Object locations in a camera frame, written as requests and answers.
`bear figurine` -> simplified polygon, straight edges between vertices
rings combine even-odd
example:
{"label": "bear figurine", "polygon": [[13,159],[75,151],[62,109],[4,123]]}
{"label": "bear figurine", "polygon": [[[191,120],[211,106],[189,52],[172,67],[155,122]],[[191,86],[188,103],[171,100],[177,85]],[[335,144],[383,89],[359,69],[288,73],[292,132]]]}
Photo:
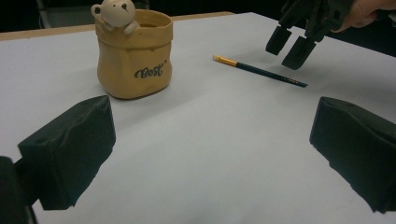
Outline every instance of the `bear figurine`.
{"label": "bear figurine", "polygon": [[134,20],[135,8],[131,0],[104,0],[101,5],[91,7],[91,14],[103,20],[108,31],[125,27],[124,33],[129,35],[139,26]]}

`ceramic pot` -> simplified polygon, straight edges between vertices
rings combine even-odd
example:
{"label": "ceramic pot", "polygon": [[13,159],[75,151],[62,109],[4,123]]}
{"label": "ceramic pot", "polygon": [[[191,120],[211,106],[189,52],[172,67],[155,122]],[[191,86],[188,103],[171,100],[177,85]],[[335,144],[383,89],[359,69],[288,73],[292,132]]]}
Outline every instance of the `ceramic pot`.
{"label": "ceramic pot", "polygon": [[99,43],[97,76],[105,91],[121,99],[147,96],[166,88],[172,76],[173,23],[165,14],[137,9],[139,24],[130,35],[95,19]]}

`white tabletop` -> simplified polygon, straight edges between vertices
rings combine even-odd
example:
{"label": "white tabletop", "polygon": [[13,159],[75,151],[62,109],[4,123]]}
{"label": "white tabletop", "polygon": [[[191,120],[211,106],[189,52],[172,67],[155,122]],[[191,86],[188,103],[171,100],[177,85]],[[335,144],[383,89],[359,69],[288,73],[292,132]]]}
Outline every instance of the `white tabletop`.
{"label": "white tabletop", "polygon": [[[309,143],[318,100],[349,101],[396,122],[396,60],[325,37],[302,68],[274,56],[277,21],[247,13],[175,21],[171,84],[111,98],[117,142],[75,207],[34,209],[40,224],[395,223],[373,213]],[[212,60],[218,54],[308,84]],[[93,31],[0,42],[0,155],[72,105],[106,94]]]}

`bear ear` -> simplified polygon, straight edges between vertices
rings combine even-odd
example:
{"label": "bear ear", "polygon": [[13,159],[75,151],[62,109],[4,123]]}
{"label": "bear ear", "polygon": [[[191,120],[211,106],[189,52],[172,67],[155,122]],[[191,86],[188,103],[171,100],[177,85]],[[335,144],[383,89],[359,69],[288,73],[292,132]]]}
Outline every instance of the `bear ear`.
{"label": "bear ear", "polygon": [[101,5],[93,5],[91,7],[91,14],[95,17],[95,18],[101,18],[100,16],[101,13]]}

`person's hand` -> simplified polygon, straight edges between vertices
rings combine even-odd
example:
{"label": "person's hand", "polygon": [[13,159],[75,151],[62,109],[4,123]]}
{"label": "person's hand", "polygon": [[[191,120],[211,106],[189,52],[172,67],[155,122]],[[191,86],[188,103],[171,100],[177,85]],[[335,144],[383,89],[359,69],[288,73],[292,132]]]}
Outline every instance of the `person's hand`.
{"label": "person's hand", "polygon": [[379,9],[396,9],[396,0],[354,0],[342,27],[335,32],[344,31],[351,26],[361,28],[372,23],[376,18],[375,12]]}

